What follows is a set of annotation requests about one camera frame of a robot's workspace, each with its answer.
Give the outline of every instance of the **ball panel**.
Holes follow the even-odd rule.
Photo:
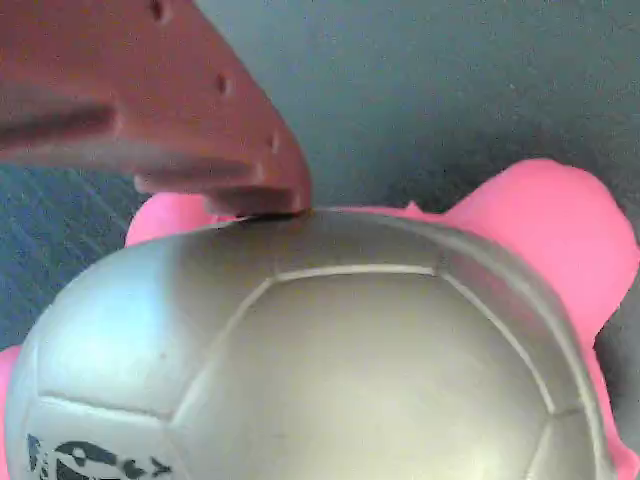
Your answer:
[[[170,417],[216,335],[273,275],[264,238],[210,230],[99,262],[51,307],[40,392]]]
[[[584,412],[553,417],[540,440],[527,480],[595,480],[595,455]],[[607,478],[615,478],[613,470]]]
[[[31,458],[14,465],[13,480],[188,478],[164,424],[152,417],[40,397],[21,437]]]
[[[274,251],[279,274],[372,264],[435,270],[439,260],[439,249],[424,236],[356,213],[314,212],[282,223]]]
[[[434,277],[276,284],[207,369],[170,427],[195,478],[212,468],[265,480],[513,480],[546,422],[516,352]]]
[[[450,252],[444,265],[441,274],[490,311],[494,322],[522,349],[548,410],[557,412],[581,405],[578,385],[564,352],[531,302],[515,292],[504,278],[468,256]]]

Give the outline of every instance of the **soccer ball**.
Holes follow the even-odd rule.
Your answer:
[[[611,480],[555,295],[442,226],[320,212],[120,251],[18,360],[12,480]]]

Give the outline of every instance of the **pink plastic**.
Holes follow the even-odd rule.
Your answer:
[[[582,170],[535,159],[520,162],[492,178],[442,215],[423,213],[413,203],[406,209],[345,210],[467,230],[495,241],[537,270],[564,302],[575,328],[598,395],[618,478],[635,479],[640,460],[618,435],[593,344],[631,287],[640,255],[629,221],[602,183]],[[127,245],[220,220],[205,211],[202,197],[156,195],[138,211]],[[0,394],[6,392],[14,359],[0,356]],[[0,480],[7,478],[3,467]]]

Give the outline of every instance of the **black logo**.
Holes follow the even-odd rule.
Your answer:
[[[53,480],[49,478],[49,458],[55,461],[55,480],[140,480],[172,473],[169,465],[155,457],[149,458],[148,465],[132,458],[120,460],[115,453],[90,442],[65,442],[43,453],[40,440],[27,435],[27,449],[29,469],[40,480]]]

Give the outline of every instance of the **gray carpet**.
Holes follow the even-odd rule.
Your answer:
[[[200,0],[300,139],[318,204],[442,211],[509,164],[595,173],[640,230],[640,3]],[[0,345],[118,248],[141,197],[98,174],[0,170]],[[597,351],[640,451],[639,286]]]

